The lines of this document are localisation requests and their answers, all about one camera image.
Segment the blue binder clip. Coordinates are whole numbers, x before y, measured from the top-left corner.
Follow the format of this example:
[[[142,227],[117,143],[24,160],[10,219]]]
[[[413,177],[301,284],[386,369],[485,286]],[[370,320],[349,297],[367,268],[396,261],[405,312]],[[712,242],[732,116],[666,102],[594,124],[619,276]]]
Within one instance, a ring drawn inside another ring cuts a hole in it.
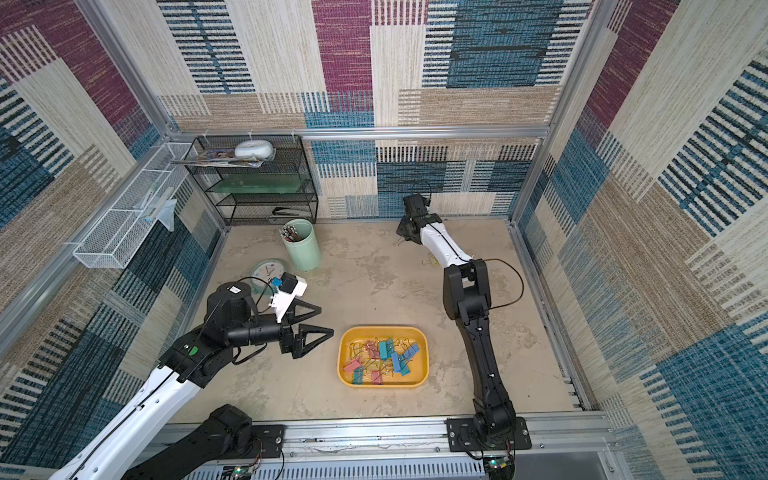
[[[400,355],[400,358],[406,362],[410,361],[420,351],[419,344],[414,342],[410,344]]]

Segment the teal binder clip carried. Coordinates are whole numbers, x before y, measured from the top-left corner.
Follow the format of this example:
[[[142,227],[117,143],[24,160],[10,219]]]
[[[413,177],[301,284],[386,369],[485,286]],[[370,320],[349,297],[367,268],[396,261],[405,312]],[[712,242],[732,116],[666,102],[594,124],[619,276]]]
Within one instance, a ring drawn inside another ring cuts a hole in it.
[[[387,339],[387,340],[381,341],[379,345],[380,345],[380,360],[381,361],[393,360],[396,353],[394,348],[394,340]]]

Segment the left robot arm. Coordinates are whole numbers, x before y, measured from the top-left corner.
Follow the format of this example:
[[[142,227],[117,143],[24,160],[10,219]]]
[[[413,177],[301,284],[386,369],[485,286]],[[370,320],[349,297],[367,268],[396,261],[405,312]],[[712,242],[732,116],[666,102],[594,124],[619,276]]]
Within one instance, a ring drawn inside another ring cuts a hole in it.
[[[304,279],[285,274],[266,285],[269,310],[260,313],[248,278],[220,285],[208,297],[203,323],[161,355],[137,394],[55,479],[182,479],[219,458],[261,459],[264,440],[251,418],[232,405],[216,409],[192,433],[152,458],[136,460],[166,423],[228,366],[247,362],[270,343],[300,359],[331,339],[330,328],[307,324],[321,307],[302,299]]]

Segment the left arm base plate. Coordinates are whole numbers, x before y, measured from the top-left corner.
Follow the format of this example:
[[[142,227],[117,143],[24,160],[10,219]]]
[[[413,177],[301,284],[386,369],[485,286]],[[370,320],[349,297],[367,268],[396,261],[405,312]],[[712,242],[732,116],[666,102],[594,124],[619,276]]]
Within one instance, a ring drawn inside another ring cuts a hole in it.
[[[285,430],[282,424],[252,425],[238,432],[205,434],[197,446],[207,461],[278,459]]]

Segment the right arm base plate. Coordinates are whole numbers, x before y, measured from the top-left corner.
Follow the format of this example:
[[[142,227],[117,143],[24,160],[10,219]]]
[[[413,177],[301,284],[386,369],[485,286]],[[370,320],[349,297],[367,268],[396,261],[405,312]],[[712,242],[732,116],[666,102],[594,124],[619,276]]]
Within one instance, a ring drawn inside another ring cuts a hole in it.
[[[518,416],[515,426],[501,433],[488,433],[474,417],[455,417],[444,421],[451,452],[522,451],[532,448],[526,419]]]

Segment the teal binder clip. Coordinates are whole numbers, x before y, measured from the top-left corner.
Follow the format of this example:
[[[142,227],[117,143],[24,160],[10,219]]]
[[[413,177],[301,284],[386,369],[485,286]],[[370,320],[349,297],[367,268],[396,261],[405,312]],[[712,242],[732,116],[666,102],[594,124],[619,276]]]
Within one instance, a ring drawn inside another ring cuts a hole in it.
[[[358,367],[353,371],[352,383],[354,385],[362,385],[364,383],[364,377],[365,377],[365,369],[363,367]]]

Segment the yellow storage tray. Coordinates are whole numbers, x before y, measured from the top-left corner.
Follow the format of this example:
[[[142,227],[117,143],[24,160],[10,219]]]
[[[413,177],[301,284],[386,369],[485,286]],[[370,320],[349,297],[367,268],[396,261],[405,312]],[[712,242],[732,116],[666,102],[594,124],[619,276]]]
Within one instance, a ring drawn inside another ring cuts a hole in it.
[[[352,388],[416,388],[430,373],[425,334],[410,326],[357,326],[341,338],[336,372]]]

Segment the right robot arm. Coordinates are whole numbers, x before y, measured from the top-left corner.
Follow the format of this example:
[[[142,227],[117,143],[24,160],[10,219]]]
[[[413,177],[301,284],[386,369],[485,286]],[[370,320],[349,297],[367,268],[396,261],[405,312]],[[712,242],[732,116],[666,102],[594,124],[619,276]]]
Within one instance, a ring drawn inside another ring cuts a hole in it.
[[[489,314],[492,309],[486,262],[465,253],[435,214],[404,216],[397,234],[426,247],[443,267],[443,306],[457,325],[473,379],[474,428],[485,446],[510,446],[517,415],[503,384],[493,351]]]

